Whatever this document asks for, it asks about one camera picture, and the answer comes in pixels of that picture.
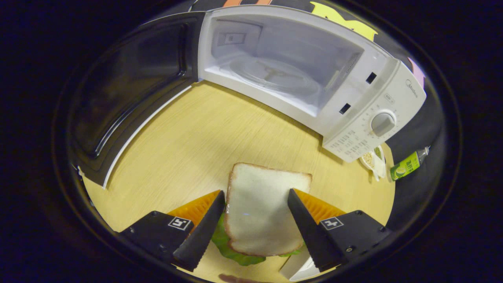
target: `wooden table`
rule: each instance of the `wooden table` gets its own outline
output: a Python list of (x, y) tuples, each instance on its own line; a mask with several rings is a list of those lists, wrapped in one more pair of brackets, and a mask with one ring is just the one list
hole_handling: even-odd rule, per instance
[[(227, 189), (232, 165), (247, 162), (311, 173), (310, 194), (344, 211), (361, 209), (388, 221), (394, 182), (377, 182), (358, 161), (345, 163), (321, 148), (322, 137), (247, 96), (200, 82), (175, 99), (134, 138), (112, 173), (108, 189), (84, 177), (96, 209), (115, 231), (152, 210), (168, 212), (214, 190)], [(388, 167), (389, 147), (382, 145)], [(223, 282), (223, 273), (288, 282), (279, 269), (287, 258), (240, 266), (210, 242), (194, 276)]]

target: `pink sticker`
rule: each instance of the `pink sticker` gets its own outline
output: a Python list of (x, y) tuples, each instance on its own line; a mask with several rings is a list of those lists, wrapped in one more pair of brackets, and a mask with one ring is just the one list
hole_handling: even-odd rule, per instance
[(407, 59), (409, 59), (410, 63), (412, 63), (412, 74), (415, 79), (419, 82), (422, 88), (425, 88), (425, 73), (423, 73), (423, 70), (421, 70), (419, 66), (412, 61), (412, 59), (409, 57), (407, 57)]

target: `bottle label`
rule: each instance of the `bottle label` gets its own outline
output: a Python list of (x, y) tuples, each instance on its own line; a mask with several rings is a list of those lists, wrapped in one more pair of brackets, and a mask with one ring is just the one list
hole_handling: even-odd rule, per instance
[(417, 156), (417, 152), (414, 152), (409, 157), (405, 158), (402, 162), (397, 165), (391, 167), (390, 174), (391, 179), (396, 181), (400, 178), (407, 176), (410, 172), (419, 168), (419, 157)]

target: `green bottle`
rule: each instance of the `green bottle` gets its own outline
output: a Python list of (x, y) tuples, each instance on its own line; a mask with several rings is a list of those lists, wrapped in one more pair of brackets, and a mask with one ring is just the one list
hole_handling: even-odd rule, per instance
[(391, 167), (389, 169), (389, 173), (391, 174), (391, 180), (396, 181), (400, 178), (407, 176), (410, 172), (419, 168), (423, 161), (425, 160), (426, 155), (430, 153), (430, 147), (425, 147), (423, 150), (415, 151), (409, 157), (402, 160), (397, 165)]

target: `white bread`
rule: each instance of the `white bread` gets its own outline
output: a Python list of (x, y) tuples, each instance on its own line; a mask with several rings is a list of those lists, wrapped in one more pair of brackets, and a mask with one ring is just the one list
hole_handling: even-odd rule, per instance
[(303, 240), (288, 208), (288, 193), (291, 188), (309, 192), (311, 180), (311, 174), (234, 164), (224, 216), (230, 248), (253, 256), (300, 248)]

